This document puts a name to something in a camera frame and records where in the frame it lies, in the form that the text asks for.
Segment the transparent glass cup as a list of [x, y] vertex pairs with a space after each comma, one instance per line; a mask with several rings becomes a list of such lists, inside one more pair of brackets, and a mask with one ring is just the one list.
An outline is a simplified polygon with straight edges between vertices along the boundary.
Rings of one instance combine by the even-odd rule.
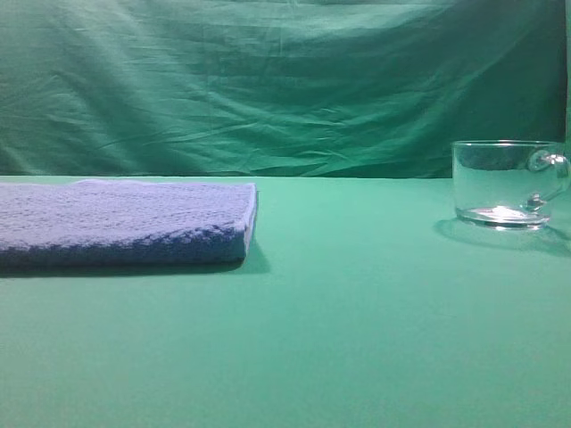
[[471, 140], [451, 145], [455, 214], [478, 226], [539, 229], [570, 186], [562, 143]]

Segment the folded blue towel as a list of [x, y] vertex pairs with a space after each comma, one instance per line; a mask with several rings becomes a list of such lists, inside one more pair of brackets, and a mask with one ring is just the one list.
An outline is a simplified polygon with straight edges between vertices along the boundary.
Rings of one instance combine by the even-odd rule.
[[1, 266], [242, 261], [249, 251], [257, 201], [257, 188], [250, 183], [3, 183]]

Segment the green backdrop cloth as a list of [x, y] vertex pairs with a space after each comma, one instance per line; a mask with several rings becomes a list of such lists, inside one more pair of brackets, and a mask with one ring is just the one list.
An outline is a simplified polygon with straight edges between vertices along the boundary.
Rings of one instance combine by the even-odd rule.
[[1, 171], [448, 177], [569, 85], [567, 1], [4, 1]]

